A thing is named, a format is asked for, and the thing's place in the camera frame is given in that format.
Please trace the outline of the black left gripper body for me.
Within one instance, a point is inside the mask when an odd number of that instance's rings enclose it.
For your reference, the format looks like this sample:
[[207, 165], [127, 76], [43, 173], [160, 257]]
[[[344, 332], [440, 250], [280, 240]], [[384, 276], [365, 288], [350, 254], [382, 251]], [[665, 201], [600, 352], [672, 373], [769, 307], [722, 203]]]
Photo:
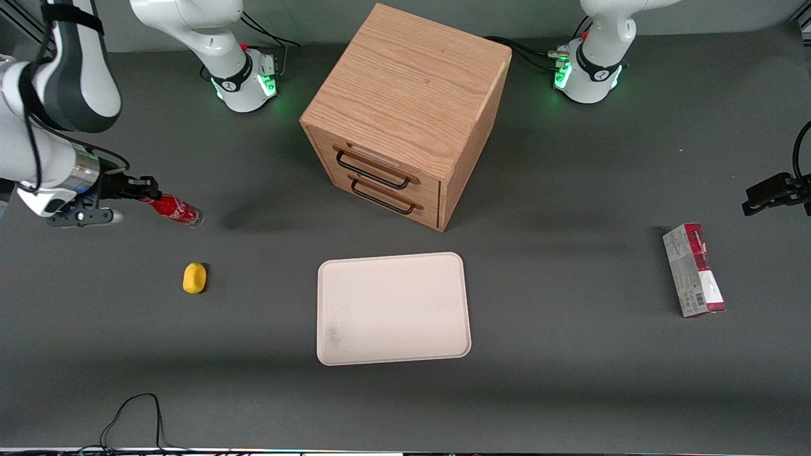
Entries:
[[794, 191], [788, 199], [788, 205], [802, 205], [808, 217], [811, 216], [810, 208], [810, 176], [801, 176], [794, 178], [791, 183], [794, 185]]

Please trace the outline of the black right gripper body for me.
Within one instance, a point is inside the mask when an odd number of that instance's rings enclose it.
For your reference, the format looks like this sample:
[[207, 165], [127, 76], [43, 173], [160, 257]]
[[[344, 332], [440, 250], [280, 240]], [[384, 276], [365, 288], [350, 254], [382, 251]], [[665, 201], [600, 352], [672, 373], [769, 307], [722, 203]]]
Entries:
[[102, 172], [94, 184], [94, 200], [129, 199], [128, 188], [129, 176], [127, 174]]

